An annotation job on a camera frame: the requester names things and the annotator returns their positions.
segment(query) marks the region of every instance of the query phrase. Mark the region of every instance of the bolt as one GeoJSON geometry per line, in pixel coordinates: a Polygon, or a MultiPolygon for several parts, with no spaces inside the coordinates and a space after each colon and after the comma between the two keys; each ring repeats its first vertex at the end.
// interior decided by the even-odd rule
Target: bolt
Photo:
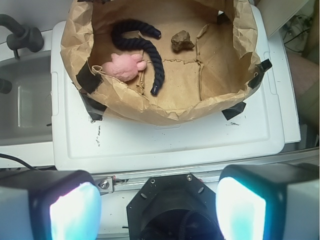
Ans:
{"type": "Polygon", "coordinates": [[[100,183],[99,183],[99,187],[102,188],[102,189],[107,189],[109,187],[109,182],[108,180],[102,180],[100,183]]]}
{"type": "Polygon", "coordinates": [[[188,174],[187,176],[186,176],[186,179],[190,182],[190,181],[192,181],[192,175],[191,174],[188,174]]]}

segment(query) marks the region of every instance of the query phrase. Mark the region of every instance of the brown paper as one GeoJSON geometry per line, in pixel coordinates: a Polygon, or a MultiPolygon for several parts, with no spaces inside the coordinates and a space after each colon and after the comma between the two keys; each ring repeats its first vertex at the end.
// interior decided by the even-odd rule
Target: brown paper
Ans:
{"type": "MultiPolygon", "coordinates": [[[[137,37],[137,32],[126,37],[137,37]]],[[[172,125],[225,110],[254,90],[248,82],[260,59],[254,52],[257,26],[247,0],[114,0],[73,2],[61,41],[65,68],[78,90],[77,74],[88,61],[101,83],[88,96],[107,106],[105,114],[154,125],[172,125]],[[231,20],[217,24],[218,11],[231,20]],[[101,72],[116,49],[110,37],[113,24],[137,19],[155,26],[161,38],[150,40],[161,55],[165,80],[158,96],[150,94],[154,68],[140,52],[147,68],[128,84],[101,72]],[[189,32],[192,50],[176,53],[171,37],[189,32]]]]}

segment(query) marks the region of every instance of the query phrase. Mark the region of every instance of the sink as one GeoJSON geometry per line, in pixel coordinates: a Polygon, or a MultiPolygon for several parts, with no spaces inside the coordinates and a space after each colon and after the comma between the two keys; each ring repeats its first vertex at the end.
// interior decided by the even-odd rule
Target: sink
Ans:
{"type": "Polygon", "coordinates": [[[51,51],[0,62],[0,79],[12,90],[0,93],[0,146],[52,141],[51,51]]]}

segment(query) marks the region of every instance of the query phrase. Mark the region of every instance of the black rope toy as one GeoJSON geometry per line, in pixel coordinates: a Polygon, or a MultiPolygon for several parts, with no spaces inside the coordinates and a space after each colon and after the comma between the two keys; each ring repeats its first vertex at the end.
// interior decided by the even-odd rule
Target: black rope toy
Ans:
{"type": "Polygon", "coordinates": [[[151,94],[156,96],[165,80],[165,70],[162,59],[156,47],[151,41],[143,38],[124,38],[122,34],[125,32],[140,31],[143,35],[148,35],[156,39],[161,38],[161,32],[154,26],[139,20],[125,20],[116,23],[111,32],[113,44],[120,50],[144,50],[150,56],[154,67],[154,82],[151,94]]]}

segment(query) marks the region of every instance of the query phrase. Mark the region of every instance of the rock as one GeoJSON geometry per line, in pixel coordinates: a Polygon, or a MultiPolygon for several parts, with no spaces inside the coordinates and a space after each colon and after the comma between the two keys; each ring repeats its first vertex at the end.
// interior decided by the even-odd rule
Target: rock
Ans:
{"type": "Polygon", "coordinates": [[[195,45],[190,41],[190,35],[182,30],[171,38],[172,49],[179,52],[182,49],[193,49],[195,45]]]}

